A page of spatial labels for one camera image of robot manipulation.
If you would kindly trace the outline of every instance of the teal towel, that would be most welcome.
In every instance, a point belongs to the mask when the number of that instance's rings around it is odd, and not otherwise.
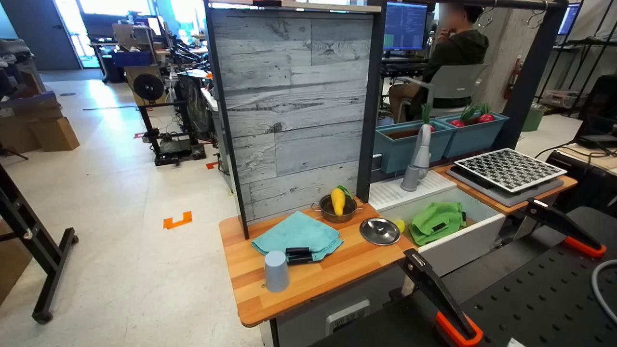
[[[263,254],[288,246],[309,246],[313,260],[323,260],[344,244],[340,233],[327,223],[296,212],[253,240]]]

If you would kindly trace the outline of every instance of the concrete floor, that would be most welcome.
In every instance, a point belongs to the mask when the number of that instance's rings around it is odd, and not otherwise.
[[[136,138],[143,123],[126,84],[57,77],[49,88],[76,92],[59,98],[82,146],[3,161],[53,235],[72,225],[82,242],[47,325],[32,319],[45,273],[30,264],[0,306],[0,345],[263,345],[261,329],[244,327],[236,314],[219,223],[238,206],[223,175],[205,165],[215,156],[157,167]],[[155,121],[174,127],[165,109]],[[541,131],[523,132],[519,150],[537,154],[573,138],[577,127],[572,117],[545,117]],[[163,227],[186,210],[194,223]]]

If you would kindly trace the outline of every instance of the orange object on floor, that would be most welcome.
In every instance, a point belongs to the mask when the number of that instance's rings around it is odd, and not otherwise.
[[[176,227],[186,225],[186,223],[192,223],[192,221],[194,221],[194,212],[188,210],[188,212],[182,213],[182,219],[176,219],[176,221],[174,221],[174,217],[167,217],[167,219],[163,221],[163,225],[165,225],[167,229],[176,229]]]

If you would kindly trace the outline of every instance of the person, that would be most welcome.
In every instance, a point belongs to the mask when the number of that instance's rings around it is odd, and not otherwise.
[[[489,48],[489,38],[473,28],[483,15],[481,5],[450,5],[444,30],[437,38],[437,50],[423,73],[423,80],[431,82],[442,65],[483,63]],[[415,82],[390,86],[390,107],[396,121],[406,121],[404,102],[415,104],[419,109],[427,102],[427,88]]]

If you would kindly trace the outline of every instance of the cup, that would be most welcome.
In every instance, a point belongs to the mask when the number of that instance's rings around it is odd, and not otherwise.
[[[284,291],[290,285],[288,256],[284,250],[271,250],[267,262],[267,287],[273,292]]]

